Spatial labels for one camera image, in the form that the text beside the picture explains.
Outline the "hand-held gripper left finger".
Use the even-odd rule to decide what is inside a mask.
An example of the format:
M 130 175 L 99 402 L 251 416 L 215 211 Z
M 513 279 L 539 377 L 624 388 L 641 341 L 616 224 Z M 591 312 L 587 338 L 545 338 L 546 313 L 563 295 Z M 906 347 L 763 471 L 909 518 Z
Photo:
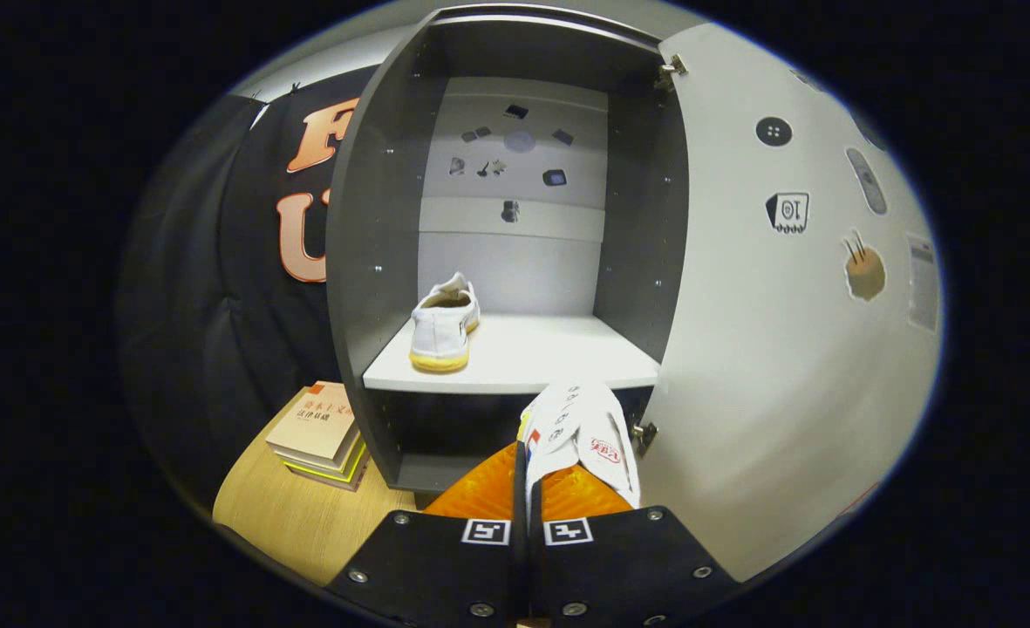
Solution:
M 392 510 L 327 585 L 391 627 L 515 627 L 529 612 L 526 449 L 500 478 L 510 517 L 448 517 Z

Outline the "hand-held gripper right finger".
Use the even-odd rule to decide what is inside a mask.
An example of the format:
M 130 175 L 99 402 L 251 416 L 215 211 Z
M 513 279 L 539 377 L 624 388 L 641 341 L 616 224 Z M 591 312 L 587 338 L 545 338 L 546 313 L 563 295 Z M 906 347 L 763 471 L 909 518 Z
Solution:
M 739 592 L 666 505 L 581 465 L 536 482 L 528 514 L 529 612 L 553 627 L 686 627 Z

